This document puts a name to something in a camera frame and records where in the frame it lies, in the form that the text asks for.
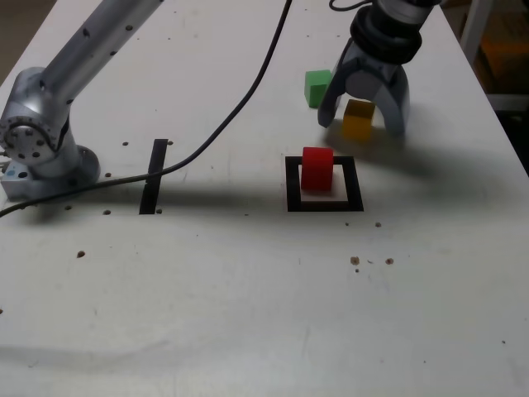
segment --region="black tape strip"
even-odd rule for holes
[[[165,153],[167,152],[167,139],[155,139],[150,155],[149,174],[159,172],[164,168]],[[158,204],[158,194],[162,177],[147,178],[143,195],[141,196],[140,215],[153,215]]]
[[[288,156],[284,159],[287,177],[287,206],[290,213],[331,213],[356,211],[363,212],[362,196],[356,175],[355,159],[352,157],[335,157],[334,165],[341,165],[346,181],[347,201],[301,201],[299,183],[299,166],[302,157]]]

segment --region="black square outline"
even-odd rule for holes
[[[344,170],[348,201],[301,201],[301,186],[299,183],[299,166],[301,156],[286,156],[284,158],[287,175],[287,205],[290,213],[332,213],[354,211],[363,212],[362,196],[356,175],[355,159],[353,157],[338,156],[334,158],[334,165],[341,165]]]

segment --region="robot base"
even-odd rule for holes
[[[2,187],[9,201],[39,199],[95,184],[101,172],[98,157],[86,147],[77,148],[79,167],[59,178],[42,179],[31,173],[26,165],[12,161],[2,177]]]

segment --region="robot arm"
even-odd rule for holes
[[[103,0],[48,67],[18,75],[0,118],[0,145],[12,158],[2,186],[11,201],[98,180],[98,158],[75,144],[70,106],[162,2]]]
[[[318,110],[320,125],[331,125],[341,95],[348,93],[375,103],[389,134],[404,134],[410,100],[402,65],[421,48],[419,31],[440,2],[374,0],[356,13],[351,38]]]

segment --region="black cable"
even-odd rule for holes
[[[91,190],[97,190],[97,189],[103,189],[103,188],[109,188],[111,186],[118,186],[120,184],[132,184],[135,182],[141,182],[142,180],[146,180],[148,178],[158,178],[163,175],[170,174],[171,172],[175,172],[177,170],[180,170],[181,168],[185,167],[189,163],[191,163],[193,160],[195,160],[197,157],[199,157],[212,143],[217,139],[219,135],[221,135],[221,132],[224,131],[224,129],[230,124],[230,122],[236,117],[237,114],[242,110],[242,108],[248,103],[248,101],[251,99],[251,97],[254,95],[255,91],[259,87],[259,84],[261,83],[263,77],[265,76],[266,70],[268,69],[270,65],[270,61],[272,60],[272,56],[274,55],[275,48],[278,44],[279,38],[281,36],[281,32],[283,31],[284,24],[287,20],[288,11],[290,10],[290,6],[292,5],[292,0],[286,0],[284,4],[283,13],[281,14],[281,18],[279,19],[278,27],[275,30],[274,38],[272,39],[272,43],[270,44],[270,48],[268,49],[268,53],[266,54],[266,57],[264,58],[264,62],[261,66],[261,69],[259,73],[257,74],[257,77],[255,78],[254,83],[251,85],[250,90],[245,95],[245,97],[237,104],[235,109],[231,111],[231,113],[228,115],[228,117],[221,123],[221,125],[214,131],[213,134],[194,152],[192,155],[190,155],[187,159],[180,161],[178,164],[172,165],[169,168],[166,168],[164,170],[161,170],[160,172],[155,172],[153,174],[144,174],[144,175],[137,175],[137,176],[131,176],[129,178],[121,178],[121,179],[115,179],[115,180],[109,180],[108,182],[100,182],[98,184],[93,184],[90,186],[87,186],[85,188],[79,188],[75,190],[70,190],[68,192],[59,193],[59,194],[53,194],[51,196],[43,197],[43,198],[36,198],[34,200],[29,200],[24,203],[15,204],[12,207],[6,208],[2,211],[0,211],[0,218],[5,217],[6,215],[13,213],[19,209],[24,209],[25,207],[29,207],[31,205],[37,205],[40,203],[45,203],[51,200],[56,199],[62,199],[64,197],[72,196],[75,194],[81,194],[84,192],[89,192]]]
[[[332,11],[344,12],[344,11],[355,10],[356,8],[360,8],[362,6],[365,6],[366,4],[371,4],[373,2],[373,0],[363,0],[361,2],[357,2],[356,4],[353,4],[352,6],[348,6],[348,7],[337,7],[337,6],[334,5],[335,2],[336,2],[336,0],[331,0],[329,2],[329,8]]]

